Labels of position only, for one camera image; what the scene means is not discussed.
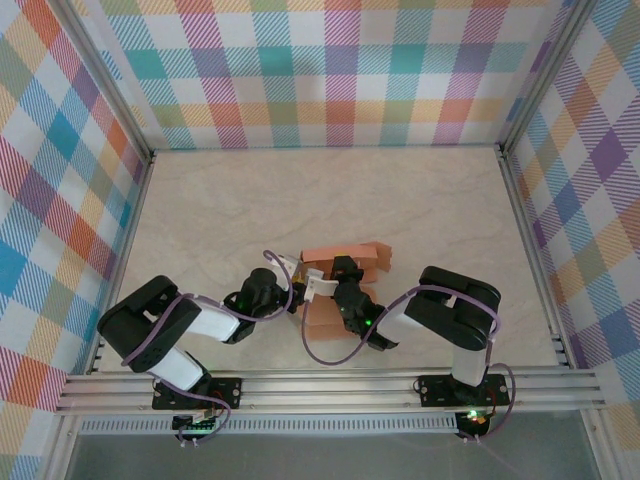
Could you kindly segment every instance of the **plaid backdrop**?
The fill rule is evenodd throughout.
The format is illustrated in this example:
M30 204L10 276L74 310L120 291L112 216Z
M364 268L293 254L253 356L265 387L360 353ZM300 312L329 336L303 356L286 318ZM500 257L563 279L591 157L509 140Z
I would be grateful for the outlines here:
M126 78L74 3L145 132L172 149L492 144L543 13L559 5L101 0Z
M640 471L640 0L601 0L519 143L571 347Z
M500 130L500 135L498 136L498 143L503 143L506 140L509 131L511 130L511 126L513 125L513 120L516 115L520 111L520 107L522 106L522 102L525 101L529 92L533 88L535 81L538 78L538 74L540 73L540 69L545 65L547 61L549 61L549 55L551 54L551 47L558 39L558 35L562 32L562 28L571 12L571 9L575 5L577 0L563 0L562 5L560 6L560 10L556 14L556 17L551 24L551 28L547 32L547 36L542 42L542 46L538 51L538 55L536 55L536 59L531 64L531 68L529 69L529 73L527 74L524 82L520 87L520 91L518 92L518 96L516 97L513 105L511 106L511 110L509 110L509 115L507 115L507 120L504 122L502 129Z
M45 1L0 12L0 478L31 479L142 163Z

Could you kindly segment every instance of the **wire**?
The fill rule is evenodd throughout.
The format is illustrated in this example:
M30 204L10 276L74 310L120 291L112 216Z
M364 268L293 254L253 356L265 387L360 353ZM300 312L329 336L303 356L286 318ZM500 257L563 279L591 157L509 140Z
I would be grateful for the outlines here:
M489 430L489 432L483 436L484 438L488 437L489 435L495 435L496 432L504 428L504 425L507 423L507 421L509 420L509 417L511 416L513 407L516 404L516 377L513 374L513 370L511 370L511 367L506 363L494 363L493 365L491 365L491 368L503 368L509 374L509 378L511 379L511 401L509 402L507 411L505 412L503 417L500 419L500 423L498 423L491 430Z
M496 394L493 393L493 390L487 388L487 392L489 392L489 396L493 400L493 410L491 410L490 417L493 417L496 414L496 407L498 406L498 400L496 399Z
M173 390L174 392L185 396L185 397L189 397L189 398L194 398L196 400L204 400L205 402L211 402L214 404L214 412L216 411L215 409L215 405L219 405L222 408L225 409L225 411L227 412L227 415L224 417L224 420L222 421L222 423L220 423L220 425L218 425L211 433L208 433L207 435L205 435L204 437L202 437L199 440L194 439L193 440L193 446L197 447L198 444L200 443L205 443L208 442L209 440L211 440L213 437L216 436L216 434L222 430L227 423L229 422L229 418L231 418L231 406L225 402L224 400L220 399L220 398L215 398L215 397L209 397L207 395L199 395L197 393L191 393L191 392L187 392L185 390L182 390L181 388L176 387L175 385L173 385L172 383L169 383L163 379L161 379L160 377L158 377L157 375L153 375L151 374L157 381L159 381L160 383L166 385L168 388L170 388L171 390ZM186 440L184 439L184 437L182 436L182 432L184 431L184 427L181 427L178 429L178 440L180 440L180 444L181 446L185 446L186 444Z
M205 297L203 295L196 295L193 293L183 293L182 295L178 295L176 298L173 299L173 301L169 304L166 310L162 313L160 318L153 324L153 328L151 329L151 332L149 333L149 335L147 335L147 338L145 338L142 341L142 343L135 348L133 352L127 355L124 358L124 360L122 360L121 365L123 367L128 366L131 362L133 362L135 358L138 357L138 355L144 352L144 350L149 346L149 344L153 341L153 339L156 338L158 333L160 333L160 329L162 329L162 326L165 324L165 322L169 318L169 315L171 315L171 312L173 312L173 310L178 306L178 304L184 299L201 300L202 302L209 304L219 310L222 310L230 315L233 315L236 318L239 318L242 320L249 320L252 322L268 322L282 315L284 312L286 312L291 306L291 302L293 302L293 282L291 280L291 275L289 275L289 272L285 267L284 263L282 262L282 260L280 260L280 257L278 257L271 250L265 250L264 252L262 252L262 255L268 261L274 260L278 264L278 266L282 268L282 271L284 272L284 276L287 280L287 284L289 286L289 296L287 298L287 303L284 305L284 307L282 307L282 309L264 318L254 318L254 317L249 317L247 315L242 315L240 313L234 312L233 310L228 309L224 304L221 304L220 302L212 298Z
M478 307L480 310L490 315L491 318L493 318L493 324L491 326L491 332L490 332L491 341L493 341L493 338L495 337L495 335L498 333L500 328L502 328L502 320L500 320L500 317L498 316L498 314L493 310L491 310L484 303L476 300L475 298L470 297L469 295L464 294L462 292L458 292L456 290L452 290L446 287L440 287L437 285L419 285L417 287L413 287L403 295L396 298L393 302L391 302L391 304L388 307L386 307L384 311L378 316L378 318L371 324L371 327L369 327L369 330L367 330L367 333L364 335L364 337L362 337L362 340L360 340L360 343L358 344L358 346L349 355L336 361L323 360L317 357L311 351L311 348L309 347L309 342L307 340L307 332L306 332L309 302L305 302L304 310L302 312L302 344L304 345L304 349L307 351L307 354L320 365L326 365L328 367L335 367L338 365L342 365L343 363L348 362L358 354L358 352L362 349L362 347L365 346L365 344L367 343L367 340L369 340L369 337L371 336L373 331L376 329L376 327L380 324L380 322L382 322L382 320L386 318L387 315L389 315L389 313L391 313L391 311L394 308L396 308L398 305L404 302L407 298L412 297L416 293L422 292L422 291L440 292L440 293L445 293L447 295L453 295L459 298L460 300L470 303L474 307Z

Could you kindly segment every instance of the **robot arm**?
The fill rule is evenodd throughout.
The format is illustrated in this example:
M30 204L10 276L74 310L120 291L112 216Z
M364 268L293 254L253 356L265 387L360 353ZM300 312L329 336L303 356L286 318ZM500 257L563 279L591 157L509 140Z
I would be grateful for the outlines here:
M371 301L359 286L363 270L348 256L336 257L331 279L337 282L333 298L337 303L345 328L364 338L385 307ZM420 285L433 285L454 290L471 297L497 312L500 293L491 285L438 267L427 267ZM420 291L398 305L393 315L386 316L367 339L376 350L395 348L412 338L416 331L427 328L453 344L453 378L465 385L477 387L483 380L490 355L493 318L457 298L448 305L451 295L435 291Z
M284 269L291 278L298 262L286 257L279 260L273 262L273 270L253 270L240 291L225 298L224 308L206 297L181 295L167 277L155 277L108 310L98 322L98 332L124 359L123 366L149 373L181 390L207 395L210 385L203 382L209 376L207 370L176 347L177 341L190 332L235 344L253 333L257 321L279 308L295 312L304 301L305 285L291 283L293 292L287 305L289 279Z
M387 309L362 292L359 282L363 271L350 257L335 258L330 280L311 270L305 283L290 281L300 266L297 260L278 257L275 264L272 270L253 270L242 288L228 295L222 305L206 297L180 294L167 277L156 277L107 311L98 331L124 359L123 365L163 381L156 388L153 408L157 404L159 409L207 410L211 402L206 399L216 395L237 408L239 394L230 392L240 388L242 379L212 378L197 360L176 346L180 337L191 332L235 344L253 332L256 322L273 318L277 310L286 308L293 313L312 301L314 294L328 295L337 303L345 328L361 339L366 337L376 350L395 348L423 328L450 341L454 346L451 376L434 380L440 382L436 389L444 392L441 398L445 402L484 404L480 400L486 397L483 382L493 328L492 315L486 310L496 312L500 302L494 287L427 267L420 285L448 289L476 305L457 295L452 304L449 293L419 291Z

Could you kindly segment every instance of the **glass panel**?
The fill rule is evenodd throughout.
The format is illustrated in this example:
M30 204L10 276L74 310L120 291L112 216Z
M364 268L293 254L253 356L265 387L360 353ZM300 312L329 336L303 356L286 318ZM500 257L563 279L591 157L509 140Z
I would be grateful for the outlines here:
M600 478L578 412L515 414L464 445L452 434L221 435L197 450L169 436L80 436L67 480L513 480Z

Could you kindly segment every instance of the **aluminum rail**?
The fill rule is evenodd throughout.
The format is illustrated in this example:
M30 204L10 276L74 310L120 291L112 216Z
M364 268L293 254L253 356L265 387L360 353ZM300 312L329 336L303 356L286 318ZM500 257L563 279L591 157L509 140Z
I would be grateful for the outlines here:
M446 375L446 368L215 372L243 379L238 413L336 414L466 411L423 408L413 383L420 375ZM604 398L590 370L563 367L515 368L516 411L603 408ZM58 403L62 415L164 414L151 409L152 379L144 374L71 376Z

